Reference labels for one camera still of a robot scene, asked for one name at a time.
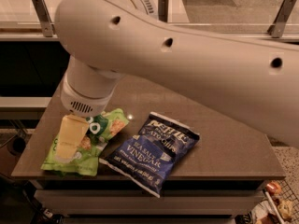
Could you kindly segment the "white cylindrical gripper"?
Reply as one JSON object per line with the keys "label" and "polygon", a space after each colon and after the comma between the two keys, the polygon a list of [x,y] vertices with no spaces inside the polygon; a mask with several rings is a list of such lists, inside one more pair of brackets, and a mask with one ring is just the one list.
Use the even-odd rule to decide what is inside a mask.
{"label": "white cylindrical gripper", "polygon": [[76,116],[66,115],[62,119],[55,153],[57,161],[72,161],[89,128],[85,118],[105,110],[121,79],[122,74],[96,69],[70,57],[63,78],[61,101]]}

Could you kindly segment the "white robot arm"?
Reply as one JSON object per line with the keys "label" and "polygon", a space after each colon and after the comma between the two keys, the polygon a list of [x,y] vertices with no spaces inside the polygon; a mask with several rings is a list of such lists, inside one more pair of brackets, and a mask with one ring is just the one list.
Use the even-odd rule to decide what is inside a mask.
{"label": "white robot arm", "polygon": [[150,0],[62,0],[54,27],[70,55],[61,99],[99,114],[125,75],[143,77],[299,146],[299,49],[171,26]]}

